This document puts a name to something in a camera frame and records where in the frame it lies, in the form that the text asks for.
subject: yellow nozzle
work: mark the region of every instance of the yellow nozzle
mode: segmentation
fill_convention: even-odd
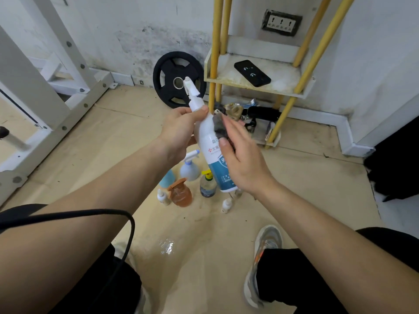
[[[202,171],[201,172],[203,175],[205,175],[205,177],[208,179],[208,180],[212,180],[212,173],[211,173],[211,170],[210,169],[207,169],[206,171]]]

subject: person's left hand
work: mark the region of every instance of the person's left hand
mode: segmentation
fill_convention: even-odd
[[[207,114],[207,106],[194,112],[191,108],[179,107],[166,116],[159,139],[168,147],[169,158],[174,165],[185,158],[188,146],[196,144],[195,137],[192,136],[195,122],[204,120]]]

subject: pant leg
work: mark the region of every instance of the pant leg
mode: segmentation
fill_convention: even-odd
[[[419,272],[419,239],[395,230],[371,227],[357,231]],[[322,276],[299,249],[266,249],[259,260],[256,281],[262,300],[297,306],[299,312],[321,307],[347,313]]]
[[[46,205],[29,204],[10,208],[0,213],[0,221],[29,216],[44,206]],[[110,244],[50,313],[85,313],[121,262],[114,253],[115,248]],[[132,314],[139,302],[140,291],[139,275],[124,263],[101,298],[92,307],[91,313]]]

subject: orange bottle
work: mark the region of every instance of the orange bottle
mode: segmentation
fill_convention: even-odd
[[[169,199],[173,204],[179,207],[186,207],[192,203],[192,193],[189,187],[185,185],[186,178],[178,179],[175,183],[167,188]]]

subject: shoe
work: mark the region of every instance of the shoe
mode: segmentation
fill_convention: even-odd
[[[124,242],[118,242],[116,244],[113,244],[113,247],[115,248],[114,256],[119,259],[122,259],[125,253],[125,249],[127,248],[127,244]],[[134,255],[130,251],[128,251],[128,255],[127,255],[127,258],[125,259],[125,262],[128,263],[129,266],[133,268],[135,272],[137,272],[135,258],[134,258]],[[135,309],[134,314],[151,314],[151,301],[150,300],[151,300],[150,295],[144,289],[144,286],[141,285],[139,302]]]
[[[279,248],[282,248],[282,237],[278,227],[274,225],[263,227],[256,237],[254,262],[244,281],[244,297],[251,306],[257,309],[264,308],[264,302],[259,298],[258,286],[256,282],[258,262],[265,249]]]

